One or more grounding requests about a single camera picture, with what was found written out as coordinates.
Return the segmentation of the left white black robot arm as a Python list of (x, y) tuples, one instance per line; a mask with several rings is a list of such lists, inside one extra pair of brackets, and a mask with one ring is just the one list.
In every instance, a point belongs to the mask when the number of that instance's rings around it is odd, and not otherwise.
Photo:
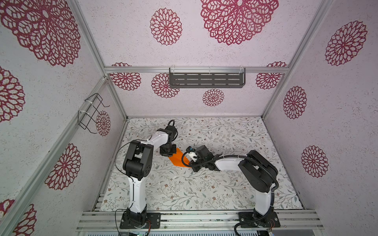
[(145, 141), (131, 141), (123, 163), (123, 170), (129, 178), (130, 204), (133, 213), (142, 213), (146, 210), (146, 178), (149, 175), (153, 154), (159, 149), (161, 156), (172, 157), (176, 151), (173, 141), (177, 138), (176, 131), (159, 129)]

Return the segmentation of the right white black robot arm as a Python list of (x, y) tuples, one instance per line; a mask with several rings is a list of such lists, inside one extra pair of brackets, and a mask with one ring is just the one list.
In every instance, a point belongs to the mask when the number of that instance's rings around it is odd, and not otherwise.
[(204, 147), (183, 154), (190, 158), (187, 165), (195, 172), (201, 168), (211, 171), (240, 171), (256, 191), (255, 212), (259, 217), (273, 211), (274, 192), (279, 188), (278, 170), (258, 151), (246, 155), (214, 155)]

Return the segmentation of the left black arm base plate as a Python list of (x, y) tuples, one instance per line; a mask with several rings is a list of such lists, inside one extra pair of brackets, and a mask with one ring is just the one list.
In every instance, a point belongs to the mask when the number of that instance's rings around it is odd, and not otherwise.
[(122, 215), (120, 229), (159, 229), (161, 213), (125, 212)]

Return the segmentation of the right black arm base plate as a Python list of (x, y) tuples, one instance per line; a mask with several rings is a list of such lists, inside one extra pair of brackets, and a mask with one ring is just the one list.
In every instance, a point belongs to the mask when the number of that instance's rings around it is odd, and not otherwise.
[(279, 222), (277, 214), (273, 211), (268, 213), (263, 219), (259, 220), (262, 215), (254, 212), (239, 212), (239, 221), (242, 228), (279, 228), (281, 224)]

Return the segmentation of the grey slotted wall shelf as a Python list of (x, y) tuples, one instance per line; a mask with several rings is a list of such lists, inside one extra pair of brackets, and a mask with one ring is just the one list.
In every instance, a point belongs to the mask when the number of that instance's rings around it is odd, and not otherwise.
[(240, 89), (246, 84), (244, 69), (237, 73), (175, 72), (169, 69), (169, 85), (173, 89)]

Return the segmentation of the aluminium front rail frame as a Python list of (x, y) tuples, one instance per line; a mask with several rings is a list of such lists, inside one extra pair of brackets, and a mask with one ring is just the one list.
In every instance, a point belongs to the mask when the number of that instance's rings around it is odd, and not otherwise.
[[(151, 211), (147, 214), (157, 231), (232, 231), (237, 223), (246, 222), (250, 210)], [(266, 223), (266, 230), (322, 230), (324, 226), (315, 210), (277, 210)], [(123, 211), (84, 212), (76, 232), (123, 232)]]

